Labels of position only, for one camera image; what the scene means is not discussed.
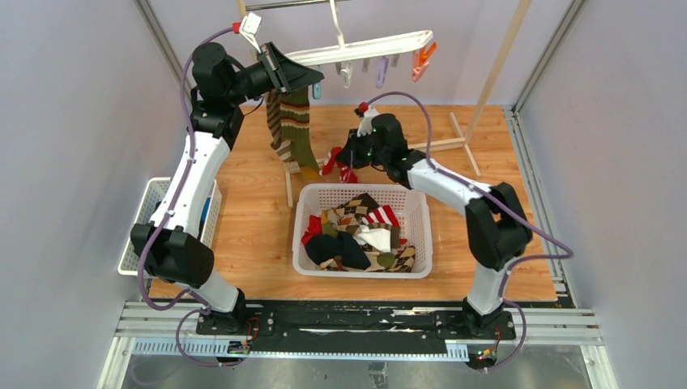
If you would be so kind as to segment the white plastic clip hanger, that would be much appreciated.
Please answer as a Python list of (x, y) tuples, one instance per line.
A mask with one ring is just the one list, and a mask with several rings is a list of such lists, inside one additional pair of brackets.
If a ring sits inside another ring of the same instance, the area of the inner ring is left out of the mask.
[(336, 1), (329, 1), (329, 7), (336, 29), (337, 44), (287, 53), (286, 56), (289, 59), (304, 66), (318, 66), (380, 57), (393, 57), (402, 53), (418, 51), (433, 39), (433, 32), (431, 30), (420, 30), (347, 43), (344, 39), (344, 33), (339, 26), (339, 10)]

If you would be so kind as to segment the red christmas sock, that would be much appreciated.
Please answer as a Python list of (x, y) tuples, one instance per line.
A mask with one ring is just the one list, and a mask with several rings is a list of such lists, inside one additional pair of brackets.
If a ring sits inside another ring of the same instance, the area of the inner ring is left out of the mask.
[(339, 170), (339, 182), (344, 184), (358, 183), (358, 176), (353, 169), (338, 159), (342, 156), (341, 147), (333, 147), (326, 155), (322, 162), (322, 167), (319, 169), (320, 176), (327, 176), (331, 174), (334, 169)]

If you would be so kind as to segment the olive green striped sock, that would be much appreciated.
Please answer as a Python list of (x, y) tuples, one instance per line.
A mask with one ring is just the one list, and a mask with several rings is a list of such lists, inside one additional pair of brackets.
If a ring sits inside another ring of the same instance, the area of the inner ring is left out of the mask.
[(320, 177), (319, 165), (314, 156), (310, 137), (309, 89), (280, 96), (279, 102), (280, 139), (277, 149), (284, 162), (295, 161), (301, 173), (311, 181)]

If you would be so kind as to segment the brown striped sock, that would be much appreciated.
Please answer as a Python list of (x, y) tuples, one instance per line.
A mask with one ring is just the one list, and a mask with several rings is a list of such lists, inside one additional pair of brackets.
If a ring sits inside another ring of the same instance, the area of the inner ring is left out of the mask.
[(292, 141), (284, 137), (281, 126), (281, 95), (278, 92), (266, 94), (267, 127), (271, 133), (271, 148), (284, 163), (293, 161)]

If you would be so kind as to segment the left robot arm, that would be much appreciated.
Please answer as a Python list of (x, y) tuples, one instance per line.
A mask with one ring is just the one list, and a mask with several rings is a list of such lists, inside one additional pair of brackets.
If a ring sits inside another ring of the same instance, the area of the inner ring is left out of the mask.
[(145, 276), (181, 286), (203, 305), (200, 318), (227, 333), (243, 332), (249, 322), (245, 294), (215, 269), (212, 249), (201, 242), (198, 227), (215, 176), (234, 148), (244, 119), (241, 105), (268, 92), (298, 92), (324, 75), (303, 66), (268, 42), (256, 63), (243, 66), (214, 41), (199, 45), (188, 57), (182, 76), (195, 86), (181, 89), (186, 141), (170, 187), (151, 218), (136, 223), (130, 240), (139, 257), (137, 281), (153, 310), (169, 310), (147, 295)]

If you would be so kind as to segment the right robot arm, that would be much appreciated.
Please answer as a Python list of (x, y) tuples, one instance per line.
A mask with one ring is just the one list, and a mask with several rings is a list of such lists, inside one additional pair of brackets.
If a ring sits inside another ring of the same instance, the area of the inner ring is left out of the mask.
[(355, 113), (360, 123), (349, 131), (338, 161), (354, 169), (380, 169), (392, 182), (430, 195), (464, 217), (468, 246), (477, 265), (460, 321), (470, 336), (486, 336), (504, 306), (508, 267), (533, 238), (524, 226), (527, 218), (514, 188), (505, 182), (490, 186), (465, 178), (410, 148), (399, 120), (391, 113), (373, 109)]

